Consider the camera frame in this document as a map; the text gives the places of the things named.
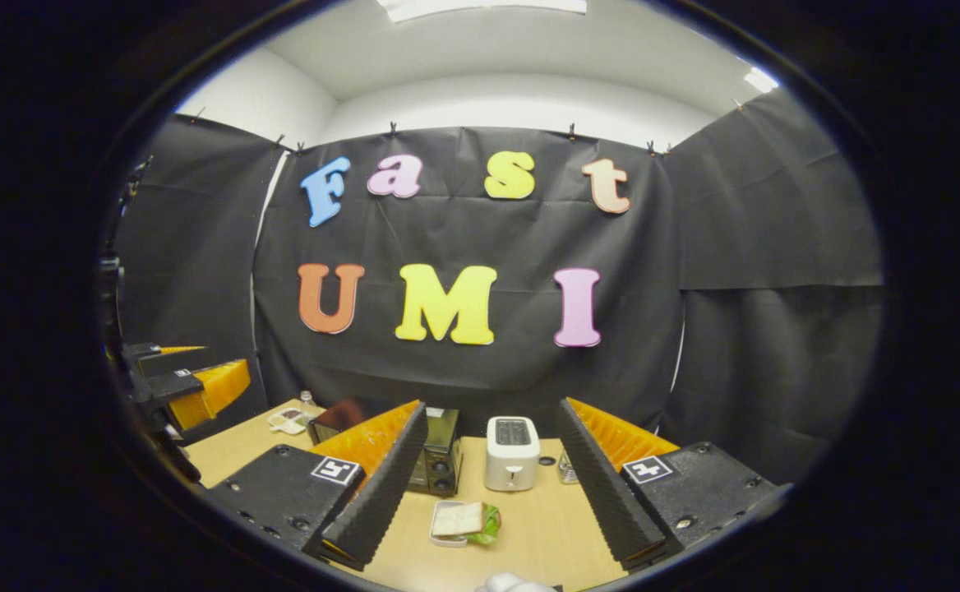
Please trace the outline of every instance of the white toaster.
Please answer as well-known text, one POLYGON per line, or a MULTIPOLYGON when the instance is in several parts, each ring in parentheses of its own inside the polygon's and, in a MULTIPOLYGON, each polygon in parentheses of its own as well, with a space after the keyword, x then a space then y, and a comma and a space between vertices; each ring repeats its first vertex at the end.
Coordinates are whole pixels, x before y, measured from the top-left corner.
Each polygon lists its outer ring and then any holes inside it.
POLYGON ((487 420, 487 474, 494 491, 524 491, 535 486, 539 467, 539 434, 526 417, 487 420))

